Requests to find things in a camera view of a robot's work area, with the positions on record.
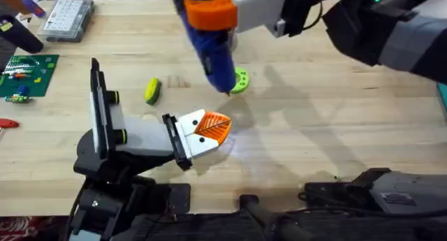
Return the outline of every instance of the wooden tabletop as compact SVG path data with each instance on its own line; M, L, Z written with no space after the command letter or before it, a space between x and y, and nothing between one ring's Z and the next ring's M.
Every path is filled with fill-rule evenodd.
M242 193L258 194L274 210L293 209L305 182L349 179L371 167L447 173L435 84L341 55L322 22L294 38L276 39L264 27L238 34L233 58L251 84L228 98L208 84L171 0L96 6L81 43L53 43L42 52L61 55L46 97L29 105L0 102L0 117L21 123L0 140L0 215L68 214L83 181L73 164L90 128L91 57L108 88L120 91L127 115L161 121L167 112L204 108L233 119L219 151L191 170L171 162L145 173L191 184L192 212L233 211ZM39 23L33 19L30 30ZM144 101L152 77L164 84L155 107Z

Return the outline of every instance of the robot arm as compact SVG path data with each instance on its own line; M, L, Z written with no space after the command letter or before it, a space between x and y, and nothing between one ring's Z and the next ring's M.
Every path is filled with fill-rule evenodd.
M206 4L210 1L213 8ZM310 8L322 1L175 0L175 3L177 9L180 4L185 10L187 25L196 31L243 32L265 25L273 36L292 37L308 28L304 25ZM342 54L370 66L384 65L447 84L444 74L447 66L443 64L447 44L446 6L446 0L340 0L318 18L323 18L330 40Z
M78 143L74 171L86 179L70 213L65 239L109 240L129 227L138 214L164 214L169 204L189 211L188 184L157 184L138 176L175 160L182 170L192 158L217 149L231 120L198 110L156 120L123 116L119 93L107 90L104 73L91 61L91 130Z

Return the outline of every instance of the yellow sponge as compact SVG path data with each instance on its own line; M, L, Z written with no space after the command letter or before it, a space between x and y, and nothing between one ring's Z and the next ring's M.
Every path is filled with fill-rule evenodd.
M149 105L154 105L159 99L161 93L161 82L157 78L152 78L147 84L145 100Z

